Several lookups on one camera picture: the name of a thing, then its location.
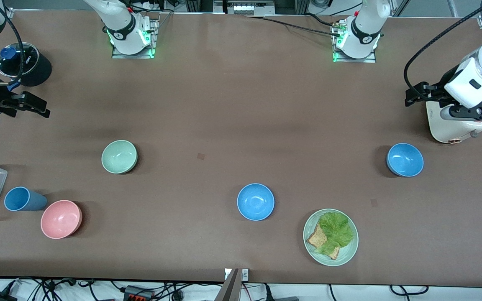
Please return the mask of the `pink bowl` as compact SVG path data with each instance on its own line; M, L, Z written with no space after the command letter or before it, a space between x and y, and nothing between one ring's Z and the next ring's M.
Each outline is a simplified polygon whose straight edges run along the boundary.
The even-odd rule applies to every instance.
M71 236L82 224L82 210L70 200L59 200L49 205L41 217L41 230L50 239Z

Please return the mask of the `brown toast slice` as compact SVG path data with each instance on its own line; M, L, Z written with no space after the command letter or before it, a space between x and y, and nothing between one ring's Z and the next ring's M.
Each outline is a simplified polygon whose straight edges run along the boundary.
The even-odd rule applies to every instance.
M320 223L316 224L314 231L312 234L310 234L306 242L315 247L316 253L325 255L331 260L336 260L341 250L341 246L339 244L328 240L326 234L320 226Z

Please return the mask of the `blue bowl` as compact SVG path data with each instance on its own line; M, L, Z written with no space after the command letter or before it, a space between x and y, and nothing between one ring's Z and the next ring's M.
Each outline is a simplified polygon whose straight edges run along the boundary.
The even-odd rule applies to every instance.
M420 150L408 143L397 143L390 147L386 163L392 173L402 177L417 176L424 166Z
M262 221L273 213L275 197L273 192L260 183L244 186L237 196L239 213L250 221Z

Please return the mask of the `glass lid blue knob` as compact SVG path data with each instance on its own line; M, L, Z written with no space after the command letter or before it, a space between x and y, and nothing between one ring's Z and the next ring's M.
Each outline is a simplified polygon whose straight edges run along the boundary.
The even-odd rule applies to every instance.
M13 78L29 73L38 62L38 50L30 43L23 42L19 49L19 43L13 43L0 50L0 74Z

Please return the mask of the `blue cup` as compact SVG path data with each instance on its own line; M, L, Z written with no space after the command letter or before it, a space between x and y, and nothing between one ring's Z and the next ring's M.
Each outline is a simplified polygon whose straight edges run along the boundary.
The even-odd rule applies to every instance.
M43 210L47 206L47 198L26 187L14 187L4 198L4 206L11 212L21 210Z

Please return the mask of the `metal table edge bracket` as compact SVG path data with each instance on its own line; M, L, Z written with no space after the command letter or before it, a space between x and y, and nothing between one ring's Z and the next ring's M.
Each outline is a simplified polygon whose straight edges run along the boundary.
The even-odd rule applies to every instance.
M243 282L248 282L249 281L249 269L247 268L236 268L236 269L239 269L239 276L241 277L241 280ZM230 273L235 270L235 269L231 269L231 268L225 268L224 269L224 280L227 280Z

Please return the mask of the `white toaster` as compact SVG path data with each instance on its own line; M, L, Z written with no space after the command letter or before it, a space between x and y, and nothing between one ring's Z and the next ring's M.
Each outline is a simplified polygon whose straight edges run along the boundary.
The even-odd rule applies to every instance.
M475 138L482 132L482 121L452 118L449 107L440 108L440 103L426 102L427 119L432 137L446 144L461 143Z

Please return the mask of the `green lettuce leaf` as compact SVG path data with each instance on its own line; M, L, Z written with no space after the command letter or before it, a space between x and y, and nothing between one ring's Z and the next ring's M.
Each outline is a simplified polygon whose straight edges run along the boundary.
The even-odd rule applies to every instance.
M352 241L354 232L349 225L349 219L341 213L325 213L319 219L319 225L327 241L316 248L316 252L334 257L336 249L346 247Z

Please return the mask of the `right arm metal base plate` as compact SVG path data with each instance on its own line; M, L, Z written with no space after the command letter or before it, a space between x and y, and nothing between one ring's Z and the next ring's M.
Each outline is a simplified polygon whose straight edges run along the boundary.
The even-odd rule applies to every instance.
M115 42L112 36L110 36L110 42L112 45L113 59L153 59L156 53L157 36L159 29L159 20L150 19L150 17L144 17L139 27L134 29L133 33L139 36L136 38L126 38L129 40L130 46L123 44L119 48L119 42Z

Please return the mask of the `red black power connector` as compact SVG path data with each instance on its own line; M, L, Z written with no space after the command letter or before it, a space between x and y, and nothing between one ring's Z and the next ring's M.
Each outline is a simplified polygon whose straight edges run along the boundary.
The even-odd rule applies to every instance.
M154 295L153 289L129 285L125 287L123 301L152 301Z

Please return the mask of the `dark metal bar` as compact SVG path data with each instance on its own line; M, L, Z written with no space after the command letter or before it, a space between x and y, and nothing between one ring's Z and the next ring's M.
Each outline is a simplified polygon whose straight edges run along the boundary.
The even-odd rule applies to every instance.
M240 301L242 282L242 269L232 269L214 301Z

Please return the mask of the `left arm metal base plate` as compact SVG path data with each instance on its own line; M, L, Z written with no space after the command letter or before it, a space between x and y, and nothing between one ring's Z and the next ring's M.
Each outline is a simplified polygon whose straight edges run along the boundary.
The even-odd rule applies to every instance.
M375 63L375 49L380 34L375 38L357 38L349 31L346 20L331 25L333 62Z

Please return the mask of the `grey power strip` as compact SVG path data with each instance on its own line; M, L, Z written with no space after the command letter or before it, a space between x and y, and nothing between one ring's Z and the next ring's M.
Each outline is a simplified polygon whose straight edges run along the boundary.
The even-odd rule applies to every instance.
M274 0L227 0L229 14L264 17L275 14Z

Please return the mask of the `green bowl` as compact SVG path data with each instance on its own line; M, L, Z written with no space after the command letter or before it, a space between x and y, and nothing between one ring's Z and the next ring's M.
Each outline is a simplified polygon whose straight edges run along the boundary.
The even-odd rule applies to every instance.
M117 140L109 143L102 152L101 164L112 174L123 174L131 171L138 161L138 152L133 143Z

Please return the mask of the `green plate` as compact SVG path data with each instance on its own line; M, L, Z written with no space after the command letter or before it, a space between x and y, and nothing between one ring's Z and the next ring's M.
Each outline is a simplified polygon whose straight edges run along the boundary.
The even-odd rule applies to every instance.
M353 237L352 241L350 242L350 244L348 244L346 247L341 248L340 253L339 253L336 260L331 260L329 257L327 257L325 255L320 255L319 253L316 253L315 247L311 246L310 244L308 244L308 242L306 242L306 240L309 238L310 234L312 234L312 232L314 231L314 228L316 227L316 224L319 223L320 217L325 213L341 213L341 214L346 215L345 213L341 212L340 210L336 210L336 209L332 209L332 208L321 209L321 210L316 211L312 215L310 215L310 217L307 219L307 221L304 225L304 228L303 228L304 246L306 248L306 251L310 255L310 257L312 259L314 259L316 262L318 262L322 265L326 265L326 266L329 266L329 267L337 267L337 266L340 266L340 265L344 265L344 264L348 263L354 257L354 255L356 254L356 251L358 250L358 246L359 246L358 230L356 228L356 225L354 224L352 219L350 219L350 217L348 217L348 215L346 215L346 217L349 219L349 225L354 232L354 237Z

